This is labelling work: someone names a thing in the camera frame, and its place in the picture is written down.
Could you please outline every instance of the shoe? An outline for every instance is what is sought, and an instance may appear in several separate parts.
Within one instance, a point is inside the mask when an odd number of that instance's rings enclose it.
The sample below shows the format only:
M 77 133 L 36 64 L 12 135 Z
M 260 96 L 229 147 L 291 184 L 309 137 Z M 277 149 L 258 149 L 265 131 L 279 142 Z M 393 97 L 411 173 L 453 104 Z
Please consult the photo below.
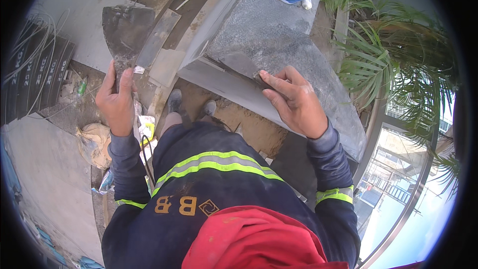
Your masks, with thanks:
M 182 93 L 181 90 L 173 89 L 168 98 L 168 113 L 179 112 L 181 109 Z
M 216 101 L 207 100 L 207 102 L 203 105 L 203 109 L 199 113 L 199 116 L 197 117 L 197 119 L 200 120 L 205 116 L 213 117 L 215 112 L 216 112 Z

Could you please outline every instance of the putty knife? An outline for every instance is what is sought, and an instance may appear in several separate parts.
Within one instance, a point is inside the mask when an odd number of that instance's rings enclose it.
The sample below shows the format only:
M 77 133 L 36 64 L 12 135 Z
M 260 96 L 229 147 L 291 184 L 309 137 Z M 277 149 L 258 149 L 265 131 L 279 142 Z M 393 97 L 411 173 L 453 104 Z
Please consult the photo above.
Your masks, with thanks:
M 103 33 L 115 60 L 116 80 L 113 91 L 120 91 L 123 71 L 138 57 L 154 22 L 154 10 L 129 4 L 103 8 Z

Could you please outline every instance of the reflective stripe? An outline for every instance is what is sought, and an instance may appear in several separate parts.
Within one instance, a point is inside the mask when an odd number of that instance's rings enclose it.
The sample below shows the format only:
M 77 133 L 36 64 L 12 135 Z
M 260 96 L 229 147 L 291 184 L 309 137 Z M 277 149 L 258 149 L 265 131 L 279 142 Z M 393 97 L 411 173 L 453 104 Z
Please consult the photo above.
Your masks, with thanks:
M 141 209 L 143 209 L 147 205 L 145 203 L 138 203 L 138 202 L 129 201 L 129 200 L 119 200 L 119 201 L 116 201 L 116 203 L 120 206 L 122 204 L 130 204 L 131 206 L 135 206 L 135 207 L 138 207 L 138 208 L 141 208 Z
M 325 192 L 317 191 L 315 194 L 315 205 L 327 198 L 335 198 L 349 203 L 353 202 L 354 185 L 347 188 L 334 188 Z
M 268 179 L 284 181 L 273 170 L 259 165 L 256 160 L 249 156 L 234 151 L 226 153 L 215 151 L 204 152 L 174 165 L 172 169 L 158 179 L 156 189 L 153 191 L 152 196 L 158 192 L 159 188 L 161 188 L 168 179 L 173 177 L 180 178 L 203 168 L 212 168 L 220 171 L 240 170 L 255 173 Z

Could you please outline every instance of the metal frame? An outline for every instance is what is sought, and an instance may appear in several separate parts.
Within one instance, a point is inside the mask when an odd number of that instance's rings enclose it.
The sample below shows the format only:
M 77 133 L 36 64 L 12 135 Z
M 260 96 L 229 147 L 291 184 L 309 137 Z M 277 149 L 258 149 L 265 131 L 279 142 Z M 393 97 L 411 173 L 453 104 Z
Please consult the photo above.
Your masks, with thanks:
M 372 134 L 370 135 L 370 140 L 367 144 L 367 148 L 365 149 L 362 162 L 359 164 L 357 171 L 355 172 L 353 176 L 354 185 L 358 185 L 363 175 L 365 174 L 365 170 L 367 169 L 367 165 L 370 161 L 370 158 L 372 158 L 372 154 L 375 150 L 375 146 L 379 139 L 379 135 L 380 135 L 382 127 L 393 128 L 395 130 L 398 130 L 399 132 L 405 131 L 403 122 L 401 120 L 394 117 L 387 116 L 385 114 L 387 101 L 380 100 L 378 103 L 379 103 L 379 106 L 378 106 L 379 112 L 377 115 L 377 119 L 375 121 L 374 127 L 372 128 Z M 436 125 L 432 134 L 432 139 L 430 144 L 430 148 L 432 150 L 435 150 L 436 148 L 436 144 L 438 141 L 438 131 L 439 131 L 439 126 Z M 388 248 L 388 246 L 390 246 L 391 242 L 396 238 L 400 230 L 402 230 L 406 221 L 408 220 L 408 218 L 414 211 L 415 206 L 418 202 L 418 199 L 420 198 L 420 195 L 423 191 L 423 187 L 430 173 L 432 163 L 433 163 L 433 155 L 428 154 L 428 158 L 420 171 L 420 175 L 418 176 L 418 181 L 415 184 L 415 188 L 412 191 L 412 195 L 408 203 L 403 208 L 402 213 L 397 218 L 397 221 L 395 222 L 393 227 L 390 229 L 390 231 L 387 233 L 387 235 L 384 237 L 382 242 L 380 242 L 380 244 L 374 249 L 374 251 L 364 261 L 358 262 L 357 266 L 355 267 L 356 269 L 366 269 L 370 265 L 372 265 L 372 263 L 375 262 L 380 257 L 381 254 L 383 254 L 383 252 Z

